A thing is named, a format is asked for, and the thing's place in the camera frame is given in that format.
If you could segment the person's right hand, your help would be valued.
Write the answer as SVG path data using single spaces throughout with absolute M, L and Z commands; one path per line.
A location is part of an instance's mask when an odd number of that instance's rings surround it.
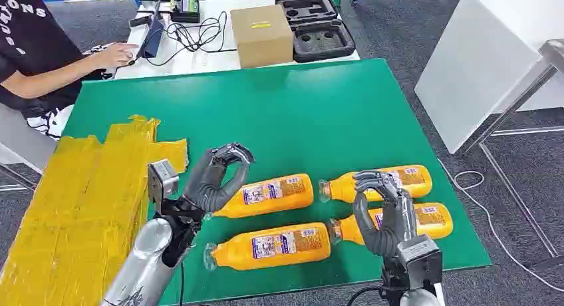
M 113 43 L 105 50 L 95 53 L 92 61 L 95 69 L 111 69 L 123 67 L 134 60 L 133 50 L 138 45 L 130 43 Z

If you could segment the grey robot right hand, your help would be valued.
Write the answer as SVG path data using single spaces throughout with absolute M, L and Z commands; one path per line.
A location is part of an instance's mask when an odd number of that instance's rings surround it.
M 354 174 L 353 179 L 356 196 L 352 210 L 364 245 L 375 255 L 393 258 L 399 243 L 417 235 L 410 194 L 399 188 L 388 172 L 365 170 Z M 366 190 L 375 190 L 382 196 L 383 216 L 379 227 L 368 212 Z

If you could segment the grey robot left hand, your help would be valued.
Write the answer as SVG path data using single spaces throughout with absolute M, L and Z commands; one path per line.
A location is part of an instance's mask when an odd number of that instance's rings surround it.
M 234 176 L 224 183 L 227 167 L 237 162 Z M 216 212 L 245 185 L 254 162 L 251 151 L 238 142 L 208 149 L 191 169 L 181 198 L 205 212 Z

